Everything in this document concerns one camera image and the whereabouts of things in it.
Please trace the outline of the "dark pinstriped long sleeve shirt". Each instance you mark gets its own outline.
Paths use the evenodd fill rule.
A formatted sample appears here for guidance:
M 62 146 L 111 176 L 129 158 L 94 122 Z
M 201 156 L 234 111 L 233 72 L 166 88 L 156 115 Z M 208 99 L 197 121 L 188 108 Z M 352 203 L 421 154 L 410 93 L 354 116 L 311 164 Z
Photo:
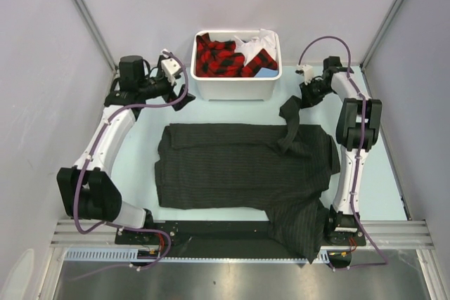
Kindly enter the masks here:
M 280 108 L 282 125 L 170 124 L 157 147 L 161 207 L 247 207 L 269 219 L 268 234 L 313 261 L 328 210 L 321 195 L 340 172 L 338 149 L 321 126 L 300 122 L 300 100 Z

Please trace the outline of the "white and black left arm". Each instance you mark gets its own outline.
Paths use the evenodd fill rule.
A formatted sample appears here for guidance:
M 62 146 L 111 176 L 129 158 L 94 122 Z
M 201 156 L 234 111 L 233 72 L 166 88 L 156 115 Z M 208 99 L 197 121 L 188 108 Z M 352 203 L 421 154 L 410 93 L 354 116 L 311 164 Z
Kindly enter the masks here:
M 161 98 L 160 107 L 179 111 L 195 99 L 187 82 L 180 92 L 175 91 L 176 81 L 187 76 L 185 65 L 167 50 L 161 52 L 155 67 L 141 56 L 120 59 L 94 135 L 79 159 L 71 167 L 60 168 L 56 176 L 65 212 L 81 234 L 107 225 L 131 231 L 142 244 L 154 238 L 150 210 L 125 202 L 111 173 L 142 110 L 154 106 L 150 100 Z

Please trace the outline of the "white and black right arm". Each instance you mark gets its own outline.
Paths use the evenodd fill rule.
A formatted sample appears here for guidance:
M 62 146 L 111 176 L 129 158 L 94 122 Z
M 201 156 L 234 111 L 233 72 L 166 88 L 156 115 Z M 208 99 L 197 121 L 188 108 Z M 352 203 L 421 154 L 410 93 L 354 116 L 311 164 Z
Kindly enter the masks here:
M 330 206 L 324 237 L 332 245 L 357 244 L 364 239 L 359 215 L 359 191 L 368 152 L 377 143 L 383 104 L 359 88 L 353 71 L 337 56 L 323 61 L 322 75 L 310 65 L 298 65 L 304 77 L 300 84 L 301 108 L 318 105 L 328 94 L 339 96 L 342 107 L 335 129 L 341 151 L 341 171 L 337 192 Z

